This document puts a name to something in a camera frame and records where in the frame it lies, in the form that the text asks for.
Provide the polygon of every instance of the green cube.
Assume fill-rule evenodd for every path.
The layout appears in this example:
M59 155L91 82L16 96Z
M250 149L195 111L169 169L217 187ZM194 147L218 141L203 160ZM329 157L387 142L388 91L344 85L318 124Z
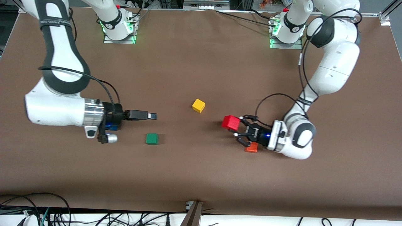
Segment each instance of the green cube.
M148 145L157 145L158 144L158 135L157 134L147 134L146 143Z

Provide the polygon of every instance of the yellow cube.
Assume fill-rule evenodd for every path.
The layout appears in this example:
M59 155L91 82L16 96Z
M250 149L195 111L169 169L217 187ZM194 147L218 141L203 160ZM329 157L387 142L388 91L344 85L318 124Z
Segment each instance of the yellow cube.
M193 110L198 113L201 113L202 110L204 110L204 107L205 107L205 103L199 99L195 100L195 102L193 103Z

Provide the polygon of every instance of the brown tabletop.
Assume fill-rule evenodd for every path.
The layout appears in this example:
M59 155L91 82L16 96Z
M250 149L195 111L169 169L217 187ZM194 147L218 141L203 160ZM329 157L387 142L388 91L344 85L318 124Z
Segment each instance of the brown tabletop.
M124 122L115 144L87 139L81 127L31 123L23 99L41 77L45 46L38 21L21 14L0 60L1 193L54 192L75 208L182 211L199 199L215 214L402 220L402 63L378 18L359 25L349 81L308 112L318 132L307 160L246 153L220 127L225 115L253 114L269 94L301 91L299 50L270 49L266 26L211 10L153 10L137 43L122 45L102 43L92 9L75 8L74 20L91 74L116 87L124 109L158 120ZM309 77L322 54L309 47ZM95 82L82 96L108 101ZM206 103L201 114L191 109L197 98ZM270 123L291 106L274 97L259 116ZM146 145L147 133L162 143Z

